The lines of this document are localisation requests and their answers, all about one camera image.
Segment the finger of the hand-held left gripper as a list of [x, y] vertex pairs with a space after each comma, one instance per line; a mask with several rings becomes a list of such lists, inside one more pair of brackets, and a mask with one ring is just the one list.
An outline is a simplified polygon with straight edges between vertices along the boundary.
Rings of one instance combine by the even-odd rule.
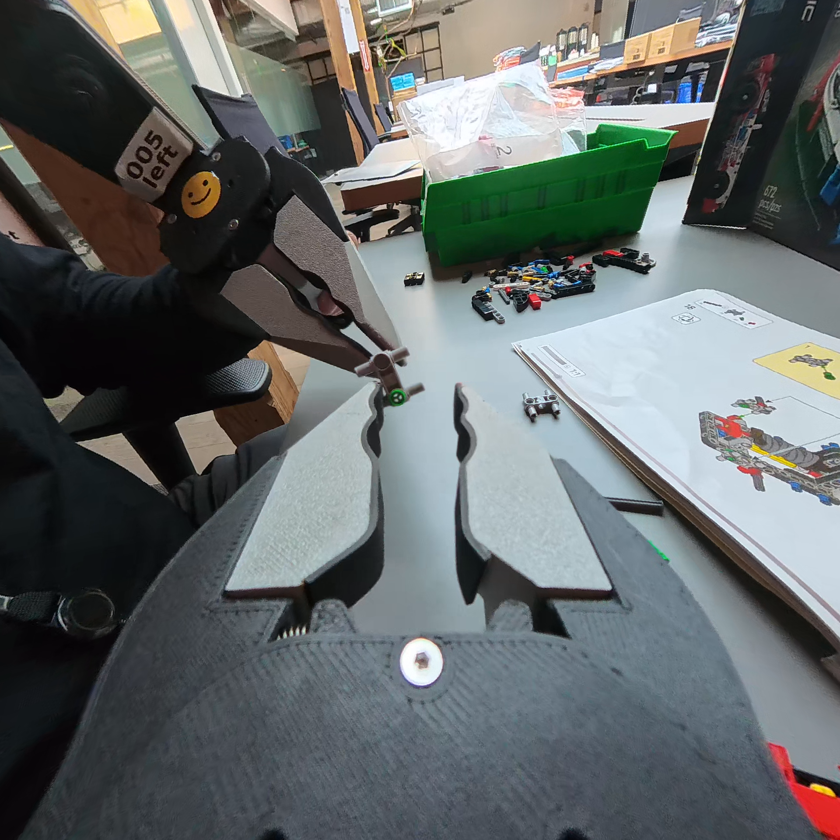
[[276, 214], [269, 272], [312, 309], [318, 309], [320, 291], [328, 291], [349, 315], [346, 320], [328, 318], [338, 329], [354, 325], [379, 350], [402, 346], [357, 245], [296, 194]]
[[252, 265], [233, 272], [225, 299], [284, 348], [345, 371], [355, 371], [374, 352], [344, 334], [320, 310], [296, 297], [267, 268]]

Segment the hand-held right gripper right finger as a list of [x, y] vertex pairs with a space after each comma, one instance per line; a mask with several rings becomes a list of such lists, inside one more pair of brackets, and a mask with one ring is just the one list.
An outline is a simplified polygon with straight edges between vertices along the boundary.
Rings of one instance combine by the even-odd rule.
[[508, 601], [551, 624], [553, 601], [608, 602], [613, 583], [548, 451], [517, 436], [471, 386], [455, 387], [456, 570], [486, 623]]

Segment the grey lego axle connector assembly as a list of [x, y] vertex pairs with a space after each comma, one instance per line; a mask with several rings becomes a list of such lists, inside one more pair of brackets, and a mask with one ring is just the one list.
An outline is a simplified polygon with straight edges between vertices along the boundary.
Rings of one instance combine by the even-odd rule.
[[405, 386], [402, 382], [398, 368], [408, 359], [409, 354], [409, 350], [404, 346], [396, 350], [380, 351], [357, 366], [353, 372], [358, 377], [378, 380], [384, 394], [384, 404], [391, 407], [403, 406], [412, 397], [425, 391], [422, 383]]

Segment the person's left forearm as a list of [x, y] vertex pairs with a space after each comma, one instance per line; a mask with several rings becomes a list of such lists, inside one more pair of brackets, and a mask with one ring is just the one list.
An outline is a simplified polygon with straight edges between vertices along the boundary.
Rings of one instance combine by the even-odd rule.
[[138, 383], [168, 364], [202, 375], [265, 338], [223, 315], [225, 272], [123, 276], [6, 236], [1, 257], [2, 406]]

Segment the pile of small lego pieces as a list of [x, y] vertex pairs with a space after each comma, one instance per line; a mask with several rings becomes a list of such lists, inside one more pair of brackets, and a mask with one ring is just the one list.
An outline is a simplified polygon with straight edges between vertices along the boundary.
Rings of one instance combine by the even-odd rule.
[[596, 271], [591, 261], [577, 265], [572, 255], [561, 255], [487, 269], [485, 279], [471, 295], [470, 307], [484, 322], [502, 325], [508, 310], [539, 312], [553, 301], [592, 293]]

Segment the red lego model part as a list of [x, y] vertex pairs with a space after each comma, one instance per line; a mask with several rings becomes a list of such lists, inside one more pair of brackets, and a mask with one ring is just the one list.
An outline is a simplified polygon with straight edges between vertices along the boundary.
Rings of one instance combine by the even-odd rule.
[[769, 742], [769, 751], [794, 798], [819, 834], [839, 839], [839, 783], [797, 769], [788, 751]]

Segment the lego set box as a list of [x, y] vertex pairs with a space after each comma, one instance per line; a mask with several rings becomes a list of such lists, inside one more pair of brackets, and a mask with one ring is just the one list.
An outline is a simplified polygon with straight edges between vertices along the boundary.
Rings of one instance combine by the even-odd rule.
[[839, 268], [839, 2], [745, 2], [683, 224]]

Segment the white top side table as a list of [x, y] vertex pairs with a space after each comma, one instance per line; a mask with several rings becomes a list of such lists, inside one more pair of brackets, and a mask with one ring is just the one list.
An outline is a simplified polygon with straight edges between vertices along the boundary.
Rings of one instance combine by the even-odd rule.
[[424, 168], [408, 138], [379, 143], [360, 165], [321, 179], [346, 214], [415, 202], [422, 195], [423, 182]]

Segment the black office chair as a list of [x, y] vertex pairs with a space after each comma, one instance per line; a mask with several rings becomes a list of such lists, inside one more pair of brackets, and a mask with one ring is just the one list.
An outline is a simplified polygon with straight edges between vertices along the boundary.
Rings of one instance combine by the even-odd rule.
[[196, 474], [176, 422], [240, 404], [268, 393], [267, 362], [244, 358], [195, 379], [98, 389], [63, 418], [60, 427], [76, 442], [120, 434], [165, 490]]

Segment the open instruction booklet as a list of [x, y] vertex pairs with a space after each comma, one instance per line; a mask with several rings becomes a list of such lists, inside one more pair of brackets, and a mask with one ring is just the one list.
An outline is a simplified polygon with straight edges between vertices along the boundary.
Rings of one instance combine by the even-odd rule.
[[838, 648], [837, 336], [698, 289], [513, 348]]

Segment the wooden pillar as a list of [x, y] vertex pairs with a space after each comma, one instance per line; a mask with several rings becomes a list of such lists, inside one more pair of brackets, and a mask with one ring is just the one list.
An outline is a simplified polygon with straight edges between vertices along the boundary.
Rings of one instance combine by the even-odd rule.
[[[329, 43], [329, 51], [332, 59], [333, 70], [339, 85], [339, 104], [342, 105], [345, 121], [348, 125], [355, 163], [360, 165], [366, 152], [360, 132], [355, 127], [351, 116], [343, 107], [341, 99], [342, 89], [357, 91], [354, 75], [354, 67], [351, 59], [352, 42], [360, 46], [360, 39], [366, 43], [364, 21], [361, 13], [361, 2], [338, 2], [319, 1], [322, 12], [322, 21], [325, 34]], [[348, 34], [352, 31], [352, 37], [348, 40]], [[372, 71], [364, 71], [364, 83], [369, 93], [375, 96], [375, 79]]]

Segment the clear plastic parts bag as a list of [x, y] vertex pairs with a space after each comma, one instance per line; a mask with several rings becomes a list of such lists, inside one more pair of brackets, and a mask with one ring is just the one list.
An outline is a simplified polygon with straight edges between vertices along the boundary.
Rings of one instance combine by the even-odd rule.
[[398, 111], [430, 183], [549, 161], [587, 146], [583, 92], [551, 88], [537, 61], [419, 92]]

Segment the wooden edged long table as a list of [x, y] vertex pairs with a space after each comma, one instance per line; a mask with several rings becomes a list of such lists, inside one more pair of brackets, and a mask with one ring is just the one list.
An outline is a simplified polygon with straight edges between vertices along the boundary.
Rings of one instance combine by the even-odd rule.
[[659, 180], [667, 181], [693, 174], [697, 155], [707, 134], [709, 120], [716, 103], [634, 104], [621, 106], [587, 106], [589, 130], [600, 123], [627, 123], [638, 128], [662, 129], [675, 132], [660, 173]]

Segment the wooden shelf with boxes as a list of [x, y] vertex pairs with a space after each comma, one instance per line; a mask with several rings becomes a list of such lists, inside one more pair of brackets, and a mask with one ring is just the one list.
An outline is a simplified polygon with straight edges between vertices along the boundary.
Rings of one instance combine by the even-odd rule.
[[735, 13], [688, 17], [559, 66], [549, 85], [582, 91], [590, 107], [713, 102], [738, 26]]

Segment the wooden post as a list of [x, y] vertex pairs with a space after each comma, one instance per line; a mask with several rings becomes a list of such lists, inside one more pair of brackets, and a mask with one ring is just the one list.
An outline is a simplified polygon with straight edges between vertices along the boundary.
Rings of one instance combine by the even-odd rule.
[[[12, 123], [3, 120], [2, 126], [108, 270], [146, 276], [163, 266], [160, 210]], [[256, 402], [214, 412], [235, 445], [288, 424], [299, 396], [280, 347], [265, 341], [248, 356], [268, 363], [272, 379], [267, 395]]]

